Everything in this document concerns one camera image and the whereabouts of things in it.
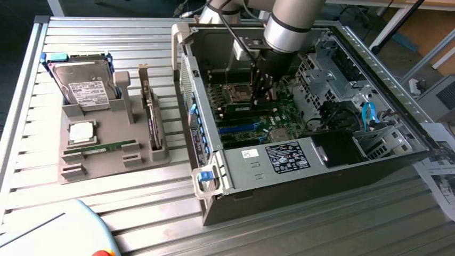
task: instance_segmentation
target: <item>white sticker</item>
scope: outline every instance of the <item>white sticker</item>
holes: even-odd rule
[[[108,104],[109,99],[105,94],[102,81],[70,83],[68,85],[81,107]]]
[[[249,149],[241,151],[243,158],[256,157],[259,156],[257,149]]]
[[[82,155],[96,154],[96,153],[101,153],[105,151],[106,151],[105,148],[100,148],[100,149],[94,149],[94,150],[89,150],[89,151],[82,152]]]

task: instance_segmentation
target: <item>aluminum table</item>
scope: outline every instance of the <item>aluminum table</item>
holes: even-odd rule
[[[78,198],[101,216],[122,255],[453,255],[455,224],[413,168],[328,197],[209,226],[192,192],[171,71],[176,19],[37,18],[0,143],[0,232],[45,219]],[[172,162],[58,185],[61,95],[40,53],[109,51],[132,76],[146,63]]]

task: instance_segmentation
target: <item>blue latch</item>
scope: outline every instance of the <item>blue latch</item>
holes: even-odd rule
[[[379,123],[379,118],[376,117],[375,103],[367,102],[361,108],[361,119],[363,119],[363,131],[367,131],[368,122],[372,120]]]
[[[68,61],[68,54],[65,54],[65,53],[53,53],[53,54],[50,54],[49,61],[50,62]]]
[[[211,181],[213,179],[213,173],[212,172],[200,172],[197,173],[197,181]]]
[[[189,114],[193,114],[193,112],[196,111],[196,107],[196,103],[191,105]]]

